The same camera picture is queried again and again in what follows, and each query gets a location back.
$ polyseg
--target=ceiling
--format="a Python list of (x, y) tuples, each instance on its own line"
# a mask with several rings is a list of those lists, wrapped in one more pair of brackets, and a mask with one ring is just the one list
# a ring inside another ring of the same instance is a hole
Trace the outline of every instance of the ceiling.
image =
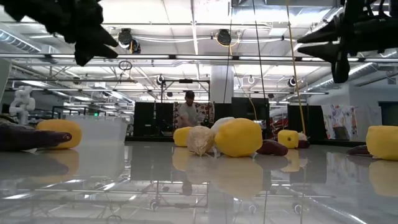
[[(232, 55), (259, 54), (262, 56), (289, 57), (292, 55), (290, 38), (295, 40), (311, 32), (323, 24), (322, 20), (330, 19), (340, 12), (335, 0), (290, 1), (290, 21), (292, 24), (292, 36), (287, 28), (286, 6), (281, 5), (284, 1), (255, 0), (256, 17), (252, 9), (252, 1), (232, 0), (232, 16), (229, 13), (229, 0), (102, 0), (104, 22), (103, 27), (115, 38), (122, 28), (131, 28), (132, 35), (140, 45), (141, 54), (177, 54), (177, 55), (228, 55), (228, 47), (224, 47), (215, 40), (219, 29), (229, 29), (233, 38)], [(72, 54), (74, 46), (65, 43), (62, 37), (49, 35), (45, 27), (35, 23), (30, 18), (24, 18), (21, 23), (14, 22), (3, 10), (0, 11), (0, 29), (25, 40), (26, 42), (43, 49), (51, 46), (55, 52), (61, 54)], [(257, 44), (256, 23), (259, 35)], [(115, 51), (125, 54), (126, 50), (116, 47)], [(1, 53), (26, 53), (5, 42), (0, 42)], [(119, 61), (92, 60), (87, 67), (78, 67), (72, 59), (60, 59), (59, 65), (52, 66), (37, 59), (14, 59), (13, 63), (24, 69), (14, 70), (15, 77), (28, 78), (90, 78), (101, 79), (108, 89), (127, 90), (156, 90), (156, 78), (162, 74), (165, 78), (178, 80), (182, 78), (209, 80), (211, 67), (215, 61), (196, 60), (130, 60), (133, 68), (123, 72), (118, 68)], [(227, 65), (227, 61), (217, 62)], [(261, 69), (256, 61), (231, 63), (234, 70), (234, 85), (236, 90), (256, 91), (262, 89)], [(300, 86), (305, 87), (330, 74), (327, 63), (298, 63), (296, 65), (297, 78)], [(267, 91), (292, 91), (288, 87), (288, 79), (294, 75), (291, 61), (273, 62), (262, 64), (264, 78), (264, 89)], [(123, 82), (110, 83), (107, 80), (132, 79), (137, 83)], [(47, 83), (54, 87), (78, 88), (85, 86), (92, 88), (94, 83), (82, 82), (80, 85), (73, 83)], [(175, 83), (169, 90), (203, 90), (196, 83)], [(147, 93), (125, 92), (124, 96), (131, 100), (154, 100), (160, 98), (160, 93), (148, 95)], [(205, 99), (207, 93), (201, 93)], [(94, 100), (103, 100), (90, 95)], [(182, 100), (183, 95), (175, 95), (170, 100)]]

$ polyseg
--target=person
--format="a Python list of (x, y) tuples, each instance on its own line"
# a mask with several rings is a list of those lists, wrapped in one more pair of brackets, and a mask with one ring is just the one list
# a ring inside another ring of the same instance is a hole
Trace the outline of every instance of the person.
[(185, 103), (179, 109), (180, 124), (179, 128), (194, 127), (198, 124), (197, 108), (193, 104), (195, 100), (195, 93), (191, 90), (185, 94)]

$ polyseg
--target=yellow cable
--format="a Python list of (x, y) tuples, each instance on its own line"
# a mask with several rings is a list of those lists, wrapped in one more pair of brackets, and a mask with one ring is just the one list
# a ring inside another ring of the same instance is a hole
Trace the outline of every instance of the yellow cable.
[(130, 42), (130, 54), (132, 54), (132, 46), (133, 46), (133, 43), (132, 43), (132, 41)]
[(292, 61), (293, 61), (293, 70), (294, 70), (294, 80), (296, 82), (296, 92), (297, 92), (297, 97), (298, 97), (298, 105), (300, 106), (300, 115), (301, 115), (301, 123), (303, 126), (303, 133), (305, 134), (305, 123), (304, 123), (304, 115), (303, 115), (303, 107), (301, 104), (301, 99), (300, 99), (300, 91), (299, 91), (299, 83), (297, 81), (297, 72), (296, 72), (296, 64), (295, 64), (295, 59), (294, 59), (294, 48), (293, 48), (293, 37), (292, 37), (292, 26), (290, 24), (290, 16), (289, 16), (289, 0), (286, 0), (286, 11), (287, 11), (287, 21), (288, 21), (288, 26), (289, 26), (289, 35), (290, 35), (290, 48), (292, 51)]

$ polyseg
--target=pillar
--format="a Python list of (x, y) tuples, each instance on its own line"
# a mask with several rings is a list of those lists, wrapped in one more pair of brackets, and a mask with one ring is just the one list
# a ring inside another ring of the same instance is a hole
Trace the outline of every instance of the pillar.
[(233, 95), (234, 73), (232, 72), (232, 66), (212, 66), (210, 76), (210, 101), (215, 103), (231, 103)]
[(0, 102), (2, 102), (2, 95), (7, 85), (8, 76), (10, 75), (11, 63), (0, 58)]

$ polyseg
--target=fluorescent light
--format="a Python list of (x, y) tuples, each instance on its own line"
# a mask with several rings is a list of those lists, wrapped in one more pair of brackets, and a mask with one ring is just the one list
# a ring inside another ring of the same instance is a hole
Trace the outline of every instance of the fluorescent light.
[(121, 99), (124, 98), (120, 93), (115, 92), (115, 91), (111, 92), (111, 95), (114, 96), (114, 97), (116, 97), (116, 98), (119, 99), (119, 100), (121, 100)]
[(187, 59), (187, 60), (228, 60), (232, 59), (232, 56), (211, 56), (211, 55), (177, 55), (176, 59)]
[(81, 101), (91, 101), (92, 99), (85, 96), (74, 96), (74, 98), (81, 100)]
[(169, 59), (168, 55), (119, 55), (118, 59)]
[(137, 197), (137, 195), (132, 196), (132, 197), (129, 199), (129, 201), (134, 200), (136, 197)]
[(19, 194), (19, 195), (13, 195), (13, 196), (10, 196), (10, 197), (5, 197), (3, 199), (20, 199), (20, 198), (27, 197), (29, 195), (30, 194)]
[(30, 85), (33, 85), (33, 86), (38, 86), (38, 87), (47, 86), (46, 84), (44, 84), (42, 82), (38, 82), (38, 81), (21, 81), (21, 82), (26, 83), (26, 84), (30, 84)]
[(56, 93), (56, 94), (58, 94), (58, 95), (60, 95), (60, 96), (69, 97), (69, 95), (66, 95), (66, 94), (64, 94), (64, 93), (61, 93), (61, 92), (59, 92), (59, 91), (53, 91), (53, 92)]
[(286, 102), (286, 101), (280, 101), (280, 102), (269, 101), (268, 103), (283, 103), (283, 104), (289, 104), (289, 102)]
[(287, 28), (272, 28), (268, 35), (269, 36), (282, 36), (287, 31)]
[(63, 59), (75, 58), (75, 56), (72, 54), (52, 54), (50, 56), (53, 58), (63, 58)]
[(324, 60), (320, 58), (313, 58), (313, 57), (303, 57), (301, 60), (305, 62), (324, 62)]
[(115, 185), (116, 185), (115, 183), (105, 185), (105, 186), (104, 186), (104, 190), (109, 190), (109, 189), (111, 189), (112, 187), (114, 187)]
[(70, 184), (70, 183), (80, 183), (80, 182), (83, 182), (83, 181), (84, 180), (68, 180), (65, 183), (68, 183), (68, 184)]

